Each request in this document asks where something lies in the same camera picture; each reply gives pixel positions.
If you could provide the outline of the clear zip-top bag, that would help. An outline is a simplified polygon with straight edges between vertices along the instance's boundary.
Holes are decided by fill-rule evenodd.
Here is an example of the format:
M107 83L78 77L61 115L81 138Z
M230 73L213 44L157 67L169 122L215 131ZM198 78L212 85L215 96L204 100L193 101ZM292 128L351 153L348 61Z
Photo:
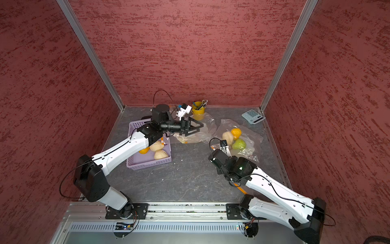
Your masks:
M230 154L245 157L254 162L260 162L263 136L244 125L239 125L231 119L222 119L217 128L215 138L225 140Z
M192 119L203 123L203 127L199 131L195 131L194 134L184 136L175 133L170 137L171 143L182 143L182 144L191 144L191 143L208 143L209 140L213 137L213 134L217 130L217 125L215 119L208 113L204 114L192 114Z

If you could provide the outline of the beige round fruit bag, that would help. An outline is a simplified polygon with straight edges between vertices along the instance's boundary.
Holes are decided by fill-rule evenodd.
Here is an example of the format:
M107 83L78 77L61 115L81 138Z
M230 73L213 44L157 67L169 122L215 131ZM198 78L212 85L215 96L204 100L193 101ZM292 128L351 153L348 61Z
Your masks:
M165 144L163 141L158 140L154 144L152 144L149 148L151 151L158 151L162 150L165 147Z

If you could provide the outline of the yellow pear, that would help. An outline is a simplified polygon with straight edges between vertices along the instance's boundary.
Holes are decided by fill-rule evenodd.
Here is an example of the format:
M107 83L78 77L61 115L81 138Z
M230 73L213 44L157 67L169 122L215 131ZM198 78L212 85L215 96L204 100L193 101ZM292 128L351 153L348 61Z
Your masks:
M144 154L148 153L149 150L150 150L150 147L147 147L147 148L145 148L143 150L140 150L139 153L144 155Z

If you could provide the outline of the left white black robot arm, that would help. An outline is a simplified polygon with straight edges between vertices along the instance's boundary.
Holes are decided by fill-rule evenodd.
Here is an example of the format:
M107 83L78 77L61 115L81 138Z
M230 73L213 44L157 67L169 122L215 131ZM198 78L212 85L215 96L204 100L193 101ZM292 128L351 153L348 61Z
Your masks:
M134 208L132 201L124 193L110 186L106 176L127 158L152 146L165 134L178 133L188 136L199 132L203 127L203 123L193 118L147 122L135 129L127 139L110 149L92 157L87 155L80 157L77 166L72 170L75 173L73 183L87 201L100 202L128 215Z

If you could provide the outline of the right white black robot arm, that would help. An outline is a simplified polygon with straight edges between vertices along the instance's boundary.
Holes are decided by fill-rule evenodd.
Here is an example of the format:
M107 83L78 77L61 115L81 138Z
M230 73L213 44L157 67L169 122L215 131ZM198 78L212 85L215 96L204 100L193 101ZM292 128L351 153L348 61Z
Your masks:
M327 216L323 199L311 199L294 192L246 158L228 156L220 149L213 149L208 159L217 174L223 175L231 186L248 187L271 200L266 202L245 195L239 205L244 218L264 218L290 228L307 244L320 243Z

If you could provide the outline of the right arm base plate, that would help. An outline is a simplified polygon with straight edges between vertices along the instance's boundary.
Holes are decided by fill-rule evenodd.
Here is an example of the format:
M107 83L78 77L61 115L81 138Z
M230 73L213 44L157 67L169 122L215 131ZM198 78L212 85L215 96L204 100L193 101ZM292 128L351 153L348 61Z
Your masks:
M249 210L238 203L226 204L226 215L228 220L265 220L265 218L253 216Z

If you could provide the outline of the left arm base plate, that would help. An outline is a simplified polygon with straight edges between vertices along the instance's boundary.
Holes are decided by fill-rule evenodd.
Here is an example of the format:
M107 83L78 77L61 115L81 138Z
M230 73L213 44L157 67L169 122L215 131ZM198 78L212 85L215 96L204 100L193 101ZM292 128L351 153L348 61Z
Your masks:
M149 204L147 203L127 203L120 210L106 207L105 219L108 220L145 220Z

